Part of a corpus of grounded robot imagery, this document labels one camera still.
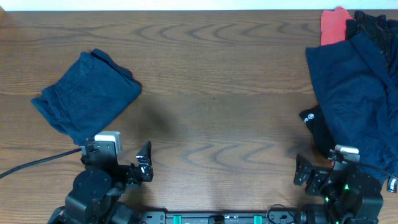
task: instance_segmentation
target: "wooden table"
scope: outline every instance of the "wooden table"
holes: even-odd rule
[[[397,11],[371,11],[398,19]],[[295,156],[328,162],[298,113],[317,104],[305,47],[321,11],[12,12],[0,28],[0,172],[76,148],[30,99],[80,52],[99,48],[130,69],[142,95],[106,129],[121,164],[149,139],[155,177],[123,201],[168,210],[266,210],[321,202],[293,185]],[[46,223],[64,204],[79,154],[0,180],[0,223]],[[396,223],[382,191],[381,223]]]

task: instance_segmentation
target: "white wall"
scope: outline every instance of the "white wall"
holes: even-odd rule
[[[6,11],[398,9],[398,0],[0,0]]]

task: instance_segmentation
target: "thin black wire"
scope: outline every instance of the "thin black wire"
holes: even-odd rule
[[[275,223],[274,221],[272,221],[272,220],[269,218],[269,210],[272,209],[274,206],[277,206],[277,205],[286,208],[285,206],[283,206],[283,205],[281,205],[281,204],[273,204],[273,205],[271,205],[271,207],[269,207],[269,208],[267,209],[266,218],[268,218],[268,220],[269,220],[272,224],[276,224],[276,223]],[[295,222],[295,221],[296,221],[296,217],[295,217],[294,215],[292,215],[290,211],[287,211],[287,213],[293,218],[293,221],[290,222],[290,223]]]
[[[349,162],[349,163],[355,164],[355,165],[357,165],[357,166],[363,166],[363,167],[367,167],[367,168],[370,168],[370,169],[374,169],[374,170],[376,170],[376,171],[379,171],[379,172],[382,173],[382,174],[389,175],[390,177],[393,177],[393,178],[395,178],[395,179],[398,180],[398,176],[396,176],[396,175],[394,175],[394,174],[391,174],[390,172],[387,172],[387,171],[385,171],[385,170],[382,170],[382,169],[380,169],[380,168],[378,168],[378,167],[375,167],[375,166],[372,166],[372,165],[369,165],[369,164],[363,164],[362,162],[351,161],[351,160],[348,160],[348,159],[343,159],[343,161],[344,161],[344,162]]]
[[[61,158],[61,157],[64,157],[64,156],[67,156],[67,155],[70,155],[70,154],[73,154],[73,153],[76,153],[76,152],[80,152],[80,151],[81,151],[81,149],[74,149],[74,150],[71,150],[71,151],[68,151],[68,152],[64,152],[64,153],[61,153],[61,154],[58,154],[58,155],[55,155],[55,156],[50,156],[50,157],[47,157],[47,158],[44,158],[44,159],[39,159],[39,160],[36,160],[36,161],[33,161],[33,162],[28,162],[26,164],[17,166],[15,168],[12,168],[9,171],[6,171],[6,172],[0,174],[0,179],[2,179],[3,177],[5,177],[7,175],[10,175],[13,172],[18,171],[20,169],[23,169],[23,168],[26,168],[26,167],[30,167],[30,166],[33,166],[33,165],[36,165],[36,164],[40,164],[42,162],[48,162],[48,161],[51,161],[53,159],[58,159],[58,158]]]

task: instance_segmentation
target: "pink fabric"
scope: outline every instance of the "pink fabric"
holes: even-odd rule
[[[321,45],[335,44],[346,38],[346,21],[353,19],[343,7],[324,10],[321,16]]]

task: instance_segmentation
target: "blue cloth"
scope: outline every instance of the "blue cloth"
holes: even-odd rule
[[[393,55],[397,55],[397,36]],[[398,171],[398,60],[391,69],[381,49],[359,33],[337,44],[307,49],[312,85],[337,144],[357,147],[361,162]],[[359,167],[384,182],[386,175]]]
[[[82,52],[59,81],[32,99],[56,130],[83,145],[141,94],[129,70],[101,50]]]

